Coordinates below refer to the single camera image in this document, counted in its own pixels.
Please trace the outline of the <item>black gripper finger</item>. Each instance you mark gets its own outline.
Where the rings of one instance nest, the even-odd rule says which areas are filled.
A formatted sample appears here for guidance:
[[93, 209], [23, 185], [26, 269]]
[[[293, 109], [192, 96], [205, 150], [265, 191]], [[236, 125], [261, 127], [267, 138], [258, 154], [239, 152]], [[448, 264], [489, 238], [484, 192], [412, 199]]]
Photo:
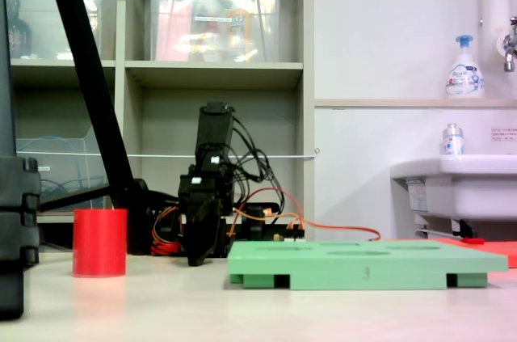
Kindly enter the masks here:
[[186, 254], [191, 267], [200, 266], [213, 253], [221, 223], [219, 199], [187, 201]]

